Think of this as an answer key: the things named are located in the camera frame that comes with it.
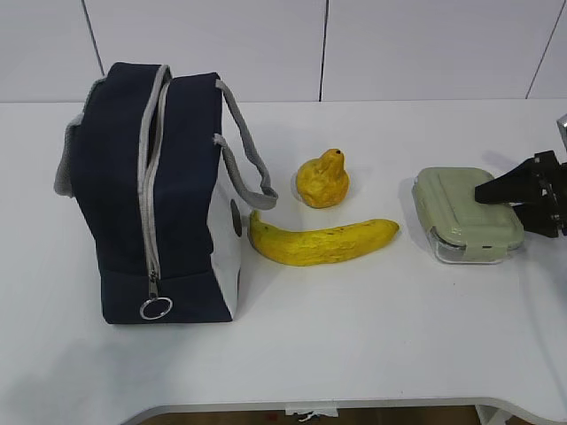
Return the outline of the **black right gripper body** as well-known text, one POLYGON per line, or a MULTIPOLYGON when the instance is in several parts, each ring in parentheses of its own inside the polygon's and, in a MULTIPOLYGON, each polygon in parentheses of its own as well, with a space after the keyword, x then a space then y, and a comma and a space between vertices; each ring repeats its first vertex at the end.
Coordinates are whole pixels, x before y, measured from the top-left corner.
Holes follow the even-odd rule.
POLYGON ((534 156, 534 170, 540 188, 536 210, 538 233, 550 238, 566 235, 566 164, 560 164, 553 151, 534 156))

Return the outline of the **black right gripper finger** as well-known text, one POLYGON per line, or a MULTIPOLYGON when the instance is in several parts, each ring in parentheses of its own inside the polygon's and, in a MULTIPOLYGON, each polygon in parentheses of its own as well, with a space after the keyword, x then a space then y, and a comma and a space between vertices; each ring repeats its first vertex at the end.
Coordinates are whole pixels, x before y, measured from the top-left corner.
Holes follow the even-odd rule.
POLYGON ((559 210, 550 203, 518 203, 513 205, 518 219, 526 232, 531 232, 549 238, 559 236, 557 216, 559 210))
POLYGON ((478 185, 475 200, 480 204, 542 205, 544 197, 540 173, 545 167, 541 158, 528 158, 499 178, 478 185))

